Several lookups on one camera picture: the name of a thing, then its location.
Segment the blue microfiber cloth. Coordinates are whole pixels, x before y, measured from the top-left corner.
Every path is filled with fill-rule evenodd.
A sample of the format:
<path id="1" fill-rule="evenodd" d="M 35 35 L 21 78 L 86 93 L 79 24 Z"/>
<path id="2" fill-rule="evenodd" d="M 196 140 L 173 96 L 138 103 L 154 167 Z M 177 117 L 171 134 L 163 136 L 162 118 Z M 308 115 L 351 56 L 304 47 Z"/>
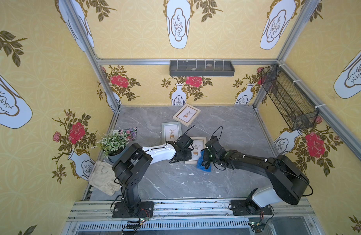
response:
<path id="1" fill-rule="evenodd" d="M 197 168 L 205 172 L 211 172 L 210 159 L 208 157 L 200 157 L 197 162 Z"/>

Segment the beige picture frame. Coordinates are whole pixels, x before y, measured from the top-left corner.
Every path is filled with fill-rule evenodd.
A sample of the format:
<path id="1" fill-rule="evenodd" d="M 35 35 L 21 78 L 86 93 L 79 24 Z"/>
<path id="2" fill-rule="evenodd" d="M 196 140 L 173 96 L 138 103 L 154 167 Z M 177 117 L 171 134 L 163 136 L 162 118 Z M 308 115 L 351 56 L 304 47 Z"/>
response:
<path id="1" fill-rule="evenodd" d="M 196 119 L 196 117 L 200 114 L 201 110 L 189 105 L 185 104 L 174 116 L 173 119 L 179 121 L 181 124 L 185 126 L 190 126 L 192 122 Z"/>
<path id="2" fill-rule="evenodd" d="M 192 146 L 193 150 L 191 151 L 192 158 L 189 161 L 185 161 L 186 165 L 196 165 L 198 159 L 202 156 L 201 150 L 203 150 L 206 146 L 207 139 L 205 137 L 191 137 L 194 141 Z"/>

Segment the grey-green picture frame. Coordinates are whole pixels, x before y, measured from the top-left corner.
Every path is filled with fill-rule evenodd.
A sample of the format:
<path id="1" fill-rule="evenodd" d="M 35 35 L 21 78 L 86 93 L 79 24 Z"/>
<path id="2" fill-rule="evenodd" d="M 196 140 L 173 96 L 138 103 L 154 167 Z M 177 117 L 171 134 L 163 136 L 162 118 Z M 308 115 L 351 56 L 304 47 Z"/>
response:
<path id="1" fill-rule="evenodd" d="M 181 123 L 180 122 L 164 122 L 161 124 L 162 143 L 168 141 L 176 141 L 181 135 Z"/>

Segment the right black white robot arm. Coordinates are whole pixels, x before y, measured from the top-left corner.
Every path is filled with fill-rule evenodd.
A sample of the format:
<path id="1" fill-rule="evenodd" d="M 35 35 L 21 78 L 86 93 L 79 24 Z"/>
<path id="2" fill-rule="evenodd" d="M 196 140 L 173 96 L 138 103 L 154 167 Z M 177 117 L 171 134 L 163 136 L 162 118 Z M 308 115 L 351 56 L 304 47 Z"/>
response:
<path id="1" fill-rule="evenodd" d="M 264 158 L 209 146 L 204 149 L 202 166 L 209 168 L 211 163 L 224 169 L 253 172 L 270 180 L 270 186 L 250 193 L 246 199 L 249 209 L 259 210 L 278 202 L 296 206 L 309 187 L 309 179 L 284 155 Z"/>

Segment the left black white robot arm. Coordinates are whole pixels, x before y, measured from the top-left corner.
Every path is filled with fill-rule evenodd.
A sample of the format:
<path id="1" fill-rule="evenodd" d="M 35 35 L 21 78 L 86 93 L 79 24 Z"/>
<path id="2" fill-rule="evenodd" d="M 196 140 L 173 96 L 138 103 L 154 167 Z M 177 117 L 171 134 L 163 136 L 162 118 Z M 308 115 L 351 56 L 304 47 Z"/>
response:
<path id="1" fill-rule="evenodd" d="M 175 141 L 168 141 L 163 145 L 143 147 L 136 142 L 128 144 L 120 153 L 112 170 L 116 178 L 122 183 L 121 193 L 123 204 L 129 213 L 140 210 L 141 199 L 138 184 L 142 180 L 151 164 L 160 161 L 177 163 L 192 159 L 193 140 L 186 134 Z"/>

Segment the floral patterned box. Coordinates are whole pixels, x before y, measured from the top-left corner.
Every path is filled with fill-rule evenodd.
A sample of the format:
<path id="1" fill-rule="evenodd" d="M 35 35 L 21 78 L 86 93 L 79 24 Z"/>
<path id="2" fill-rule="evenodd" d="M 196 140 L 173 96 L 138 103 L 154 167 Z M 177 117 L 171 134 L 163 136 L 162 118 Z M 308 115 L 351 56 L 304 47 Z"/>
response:
<path id="1" fill-rule="evenodd" d="M 118 134 L 125 134 L 127 135 L 127 140 L 129 142 L 136 141 L 137 140 L 137 128 L 126 128 L 126 129 L 119 129 L 119 130 L 113 130 L 112 133 L 118 133 Z"/>

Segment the potted green plant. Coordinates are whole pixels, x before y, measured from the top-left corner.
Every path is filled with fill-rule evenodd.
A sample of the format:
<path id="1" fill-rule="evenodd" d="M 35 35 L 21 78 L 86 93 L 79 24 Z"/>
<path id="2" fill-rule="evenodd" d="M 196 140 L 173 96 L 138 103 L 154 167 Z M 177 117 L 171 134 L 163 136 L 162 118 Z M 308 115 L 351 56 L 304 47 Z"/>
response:
<path id="1" fill-rule="evenodd" d="M 110 162 L 115 163 L 117 155 L 124 151 L 128 142 L 129 138 L 126 132 L 113 130 L 101 136 L 96 142 L 96 146 L 101 149 Z"/>

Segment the beige work glove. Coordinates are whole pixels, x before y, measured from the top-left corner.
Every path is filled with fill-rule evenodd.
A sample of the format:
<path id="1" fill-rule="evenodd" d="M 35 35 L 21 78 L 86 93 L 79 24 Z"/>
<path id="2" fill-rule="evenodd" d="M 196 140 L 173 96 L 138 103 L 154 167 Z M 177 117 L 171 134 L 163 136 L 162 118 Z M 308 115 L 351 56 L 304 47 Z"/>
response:
<path id="1" fill-rule="evenodd" d="M 112 170 L 112 165 L 107 162 L 96 161 L 92 174 L 89 177 L 90 185 L 112 196 L 121 189 L 120 184 L 116 183 L 115 180 L 116 177 Z"/>

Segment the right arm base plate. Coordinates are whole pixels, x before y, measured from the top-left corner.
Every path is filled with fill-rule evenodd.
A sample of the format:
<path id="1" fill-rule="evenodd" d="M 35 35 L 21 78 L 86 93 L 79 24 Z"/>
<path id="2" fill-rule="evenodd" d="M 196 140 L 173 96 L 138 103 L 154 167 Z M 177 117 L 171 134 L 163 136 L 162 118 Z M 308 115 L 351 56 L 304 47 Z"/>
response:
<path id="1" fill-rule="evenodd" d="M 263 208 L 256 205 L 252 200 L 231 200 L 228 208 L 233 211 L 233 215 L 273 215 L 270 206 Z"/>

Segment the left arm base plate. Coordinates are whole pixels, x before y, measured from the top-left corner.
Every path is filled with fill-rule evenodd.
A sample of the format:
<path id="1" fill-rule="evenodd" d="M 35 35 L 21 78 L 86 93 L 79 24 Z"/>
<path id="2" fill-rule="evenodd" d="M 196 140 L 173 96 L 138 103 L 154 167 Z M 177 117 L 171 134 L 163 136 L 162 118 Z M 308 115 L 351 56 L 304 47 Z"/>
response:
<path id="1" fill-rule="evenodd" d="M 115 203 L 112 218 L 146 218 L 153 217 L 154 202 L 141 201 L 138 205 L 129 208 L 124 203 Z"/>

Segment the grey wall shelf tray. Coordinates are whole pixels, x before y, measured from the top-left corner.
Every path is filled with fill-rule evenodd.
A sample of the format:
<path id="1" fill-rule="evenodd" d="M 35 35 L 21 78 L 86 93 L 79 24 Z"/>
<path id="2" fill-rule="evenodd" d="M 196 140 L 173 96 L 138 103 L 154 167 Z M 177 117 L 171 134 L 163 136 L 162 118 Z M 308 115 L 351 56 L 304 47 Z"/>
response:
<path id="1" fill-rule="evenodd" d="M 229 60 L 171 60 L 170 76 L 234 76 L 235 68 Z"/>

